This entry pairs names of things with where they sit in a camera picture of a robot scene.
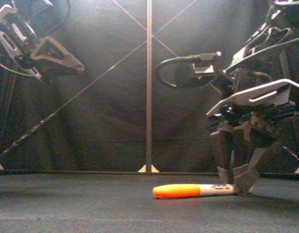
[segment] black curtain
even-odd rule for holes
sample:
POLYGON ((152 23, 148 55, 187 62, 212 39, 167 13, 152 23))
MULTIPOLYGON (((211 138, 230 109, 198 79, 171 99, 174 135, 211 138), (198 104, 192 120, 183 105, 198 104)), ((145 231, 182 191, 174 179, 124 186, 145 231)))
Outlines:
MULTIPOLYGON (((52 2, 48 17, 60 22, 67 2, 52 2)), ((88 89, 0 162, 12 169, 137 171, 145 163, 147 1, 72 0, 71 5, 52 36, 87 70, 80 76, 45 76, 45 83, 17 77, 1 151, 88 89)), ((226 68, 266 11, 265 0, 154 1, 154 70, 164 59, 216 51, 226 68)), ((215 171, 206 113, 218 92, 211 86, 172 90, 154 78, 152 93, 154 166, 215 171)))

